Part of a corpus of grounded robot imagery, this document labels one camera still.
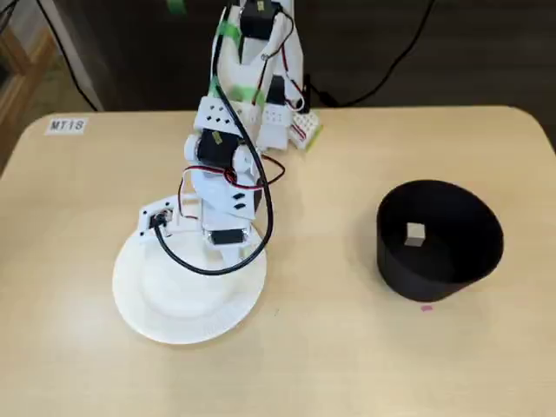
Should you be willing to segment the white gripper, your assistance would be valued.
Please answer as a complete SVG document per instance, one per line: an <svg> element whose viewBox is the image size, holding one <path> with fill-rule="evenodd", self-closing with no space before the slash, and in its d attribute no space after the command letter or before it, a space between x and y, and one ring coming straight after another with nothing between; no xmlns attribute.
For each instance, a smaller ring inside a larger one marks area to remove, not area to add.
<svg viewBox="0 0 556 417"><path fill-rule="evenodd" d="M251 230L251 221L235 216L202 218L202 231L206 243L222 257L222 266L232 268L245 261L258 247L245 244Z"/></svg>

